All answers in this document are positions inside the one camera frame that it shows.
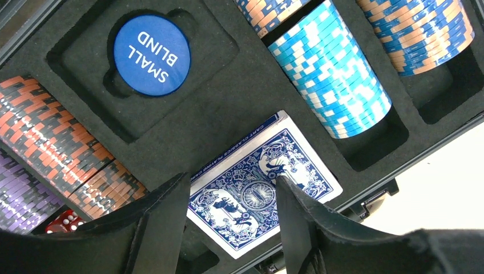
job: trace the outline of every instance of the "stack of poker chips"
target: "stack of poker chips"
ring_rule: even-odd
[[[233,0],[260,38],[306,5],[310,0]]]
[[[28,234],[63,202],[0,150],[0,229]]]
[[[460,0],[357,0],[400,76],[461,53],[474,31]]]
[[[330,0],[271,44],[269,50],[333,138],[366,131],[392,106]]]
[[[147,193],[144,185],[30,76],[0,83],[0,139],[92,219]],[[109,176],[98,176],[103,173]]]

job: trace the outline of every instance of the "blue button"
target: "blue button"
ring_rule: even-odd
[[[119,30],[114,62],[134,90],[162,96],[176,91],[187,78],[190,47],[182,31],[169,20],[141,15]]]

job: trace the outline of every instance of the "black foam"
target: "black foam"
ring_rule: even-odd
[[[195,173],[285,110],[343,187],[327,204],[338,208],[484,111],[484,32],[470,0],[463,2],[475,30],[471,46],[432,71],[402,78],[357,4],[334,0],[393,102],[378,125],[344,140],[328,135],[264,45],[297,18],[261,41],[232,0],[66,1],[1,68],[0,79],[37,78],[149,190],[179,172]],[[170,17],[189,38],[193,66],[172,95],[133,94],[110,71],[112,26],[139,10]],[[188,221],[180,265],[231,273],[279,242],[276,235],[234,260]]]

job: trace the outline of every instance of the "poker chip case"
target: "poker chip case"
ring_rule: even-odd
[[[413,76],[398,75],[355,1],[333,1],[393,105],[377,125],[347,139],[330,137],[267,49],[321,0],[262,39],[232,0],[33,2],[0,18],[0,82],[33,76],[150,191],[179,172],[196,173],[285,110],[341,184],[342,194],[326,203],[341,212],[484,112],[484,29],[471,0],[462,0],[475,32],[470,46]],[[174,22],[191,48],[186,81],[156,98],[120,80],[112,52],[121,25],[147,11]],[[243,273],[280,249],[276,235],[235,260],[189,219],[186,226],[180,274]]]

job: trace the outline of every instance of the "orange and black poker chip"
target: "orange and black poker chip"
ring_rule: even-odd
[[[0,139],[93,219],[148,191],[30,76],[0,83]]]

